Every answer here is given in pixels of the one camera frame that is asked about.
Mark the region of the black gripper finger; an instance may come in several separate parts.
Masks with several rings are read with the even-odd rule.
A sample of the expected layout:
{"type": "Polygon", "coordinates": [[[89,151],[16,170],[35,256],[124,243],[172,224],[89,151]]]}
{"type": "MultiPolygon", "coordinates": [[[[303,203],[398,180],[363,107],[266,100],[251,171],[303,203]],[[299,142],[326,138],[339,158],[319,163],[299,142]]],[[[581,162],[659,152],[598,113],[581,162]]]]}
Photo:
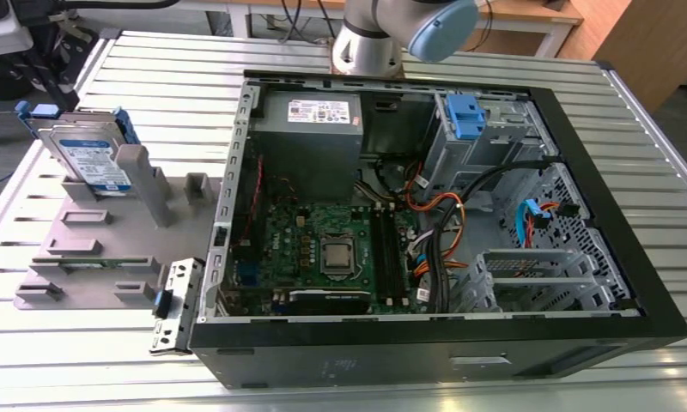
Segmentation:
{"type": "Polygon", "coordinates": [[[45,57],[52,80],[48,88],[53,101],[77,101],[75,86],[92,51],[92,29],[77,12],[49,17],[45,57]]]}
{"type": "Polygon", "coordinates": [[[72,84],[61,81],[60,72],[41,55],[9,55],[8,60],[35,88],[49,94],[53,104],[63,111],[72,111],[77,107],[79,96],[72,84]]]}

